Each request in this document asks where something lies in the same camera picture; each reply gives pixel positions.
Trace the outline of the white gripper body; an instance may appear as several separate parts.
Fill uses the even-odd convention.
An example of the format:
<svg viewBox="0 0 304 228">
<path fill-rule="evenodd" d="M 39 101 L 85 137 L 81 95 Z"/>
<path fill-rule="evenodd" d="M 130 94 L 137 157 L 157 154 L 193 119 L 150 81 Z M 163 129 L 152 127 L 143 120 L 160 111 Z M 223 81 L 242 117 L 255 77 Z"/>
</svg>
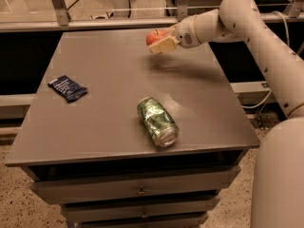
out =
<svg viewBox="0 0 304 228">
<path fill-rule="evenodd" d="M 195 22 L 196 16 L 190 16 L 176 24 L 175 36 L 179 40 L 181 47 L 194 48 L 200 45 L 195 30 Z"/>
</svg>

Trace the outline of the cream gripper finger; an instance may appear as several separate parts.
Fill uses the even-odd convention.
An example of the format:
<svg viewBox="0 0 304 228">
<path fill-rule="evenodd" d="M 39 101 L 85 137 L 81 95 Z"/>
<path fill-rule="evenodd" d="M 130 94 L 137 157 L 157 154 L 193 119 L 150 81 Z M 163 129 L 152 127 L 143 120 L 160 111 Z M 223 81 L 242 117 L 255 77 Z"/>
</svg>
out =
<svg viewBox="0 0 304 228">
<path fill-rule="evenodd" d="M 172 35 L 172 36 L 174 36 L 175 35 L 175 31 L 176 31 L 176 25 L 173 25 L 173 26 L 171 26 L 171 27 L 169 27 L 169 28 L 166 28 L 164 31 L 165 31 L 165 34 L 166 35 Z"/>
<path fill-rule="evenodd" d="M 165 36 L 162 38 L 152 38 L 148 41 L 147 46 L 151 53 L 160 54 L 174 51 L 180 41 L 174 36 Z"/>
</svg>

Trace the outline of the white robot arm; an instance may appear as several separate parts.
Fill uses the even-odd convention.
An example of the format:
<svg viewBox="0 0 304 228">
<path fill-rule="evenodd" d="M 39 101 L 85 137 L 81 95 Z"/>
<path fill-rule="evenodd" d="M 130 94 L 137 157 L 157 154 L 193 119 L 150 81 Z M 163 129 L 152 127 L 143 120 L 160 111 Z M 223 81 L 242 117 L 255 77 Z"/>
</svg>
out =
<svg viewBox="0 0 304 228">
<path fill-rule="evenodd" d="M 146 36 L 155 54 L 238 38 L 272 90 L 286 120 L 264 137 L 256 155 L 251 228 L 304 228 L 304 61 L 264 23 L 254 0 L 222 0 Z"/>
</svg>

